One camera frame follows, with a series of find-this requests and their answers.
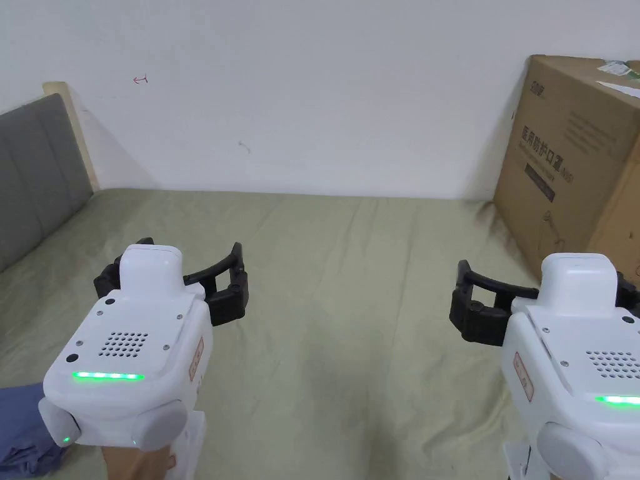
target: green bed sheet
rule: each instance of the green bed sheet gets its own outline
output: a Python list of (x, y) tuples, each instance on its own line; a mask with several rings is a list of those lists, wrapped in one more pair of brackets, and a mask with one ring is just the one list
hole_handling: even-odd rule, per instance
[[(250, 302), (214, 330), (197, 479), (502, 479), (523, 429), (499, 350), (449, 323), (456, 264), (534, 284), (491, 204), (254, 193), (97, 193), (0, 275), (0, 387), (41, 381), (141, 237), (185, 273), (244, 246)], [(56, 479), (106, 478), (74, 446)]]

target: blue cloth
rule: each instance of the blue cloth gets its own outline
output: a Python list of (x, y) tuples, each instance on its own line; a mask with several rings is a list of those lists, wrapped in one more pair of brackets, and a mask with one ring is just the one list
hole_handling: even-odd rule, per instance
[(60, 466), (58, 447), (42, 421), (42, 384), (0, 388), (0, 480), (45, 475)]

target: cardboard box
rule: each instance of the cardboard box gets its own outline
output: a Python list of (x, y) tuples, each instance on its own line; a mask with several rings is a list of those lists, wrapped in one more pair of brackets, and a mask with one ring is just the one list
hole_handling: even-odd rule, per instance
[(627, 65), (530, 58), (494, 202), (538, 278), (550, 253), (598, 252), (640, 284), (640, 61)]

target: green indicator light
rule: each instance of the green indicator light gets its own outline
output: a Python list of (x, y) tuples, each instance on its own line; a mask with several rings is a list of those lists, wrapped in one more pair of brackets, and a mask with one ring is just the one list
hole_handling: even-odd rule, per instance
[(621, 396), (611, 395), (607, 397), (596, 397), (596, 402), (611, 403), (615, 405), (640, 406), (640, 397), (621, 397)]
[(77, 378), (122, 378), (125, 380), (142, 380), (144, 375), (134, 373), (105, 373), (105, 372), (73, 372)]

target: red label sticker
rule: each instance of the red label sticker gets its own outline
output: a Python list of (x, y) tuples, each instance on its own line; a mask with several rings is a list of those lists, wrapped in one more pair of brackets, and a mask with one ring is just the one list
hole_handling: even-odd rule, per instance
[(202, 352), (204, 351), (204, 339), (200, 337), (200, 342), (198, 342), (198, 348), (196, 348), (196, 353), (193, 354), (193, 360), (191, 361), (191, 365), (189, 366), (189, 378), (193, 381), (193, 377), (196, 376), (196, 370), (198, 369), (198, 364), (200, 363), (200, 357), (202, 357)]
[(522, 388), (524, 388), (524, 392), (527, 394), (527, 398), (529, 401), (533, 400), (533, 383), (531, 383), (527, 369), (518, 352), (516, 352), (516, 356), (513, 357), (513, 367), (516, 369), (516, 373), (518, 374), (518, 378), (520, 378), (520, 383), (522, 384)]

